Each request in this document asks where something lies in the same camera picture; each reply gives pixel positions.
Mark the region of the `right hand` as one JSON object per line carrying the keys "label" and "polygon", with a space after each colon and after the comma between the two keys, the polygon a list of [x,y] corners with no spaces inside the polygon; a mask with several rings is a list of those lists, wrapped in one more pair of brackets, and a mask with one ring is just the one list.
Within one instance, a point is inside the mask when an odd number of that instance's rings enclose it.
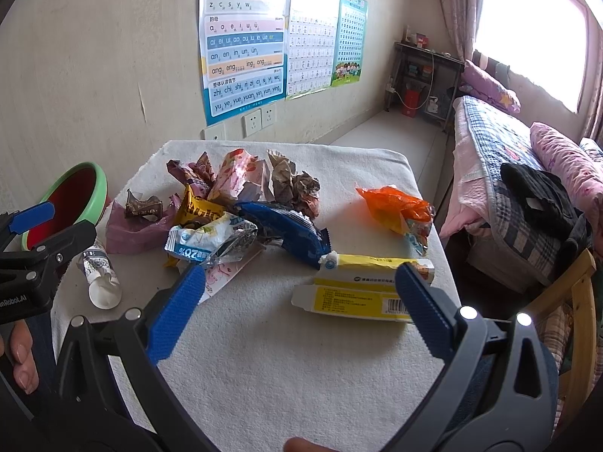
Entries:
{"label": "right hand", "polygon": [[312,443],[303,438],[290,438],[283,445],[283,452],[322,452],[327,451],[327,448]]}

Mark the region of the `left hand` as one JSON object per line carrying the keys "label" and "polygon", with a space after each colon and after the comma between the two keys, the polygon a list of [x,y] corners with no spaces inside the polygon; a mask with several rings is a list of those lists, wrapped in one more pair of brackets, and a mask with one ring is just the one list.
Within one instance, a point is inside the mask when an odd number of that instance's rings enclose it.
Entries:
{"label": "left hand", "polygon": [[1,338],[1,354],[4,353],[13,359],[13,380],[27,395],[32,394],[40,380],[33,356],[33,337],[23,319],[14,323],[7,340]]}

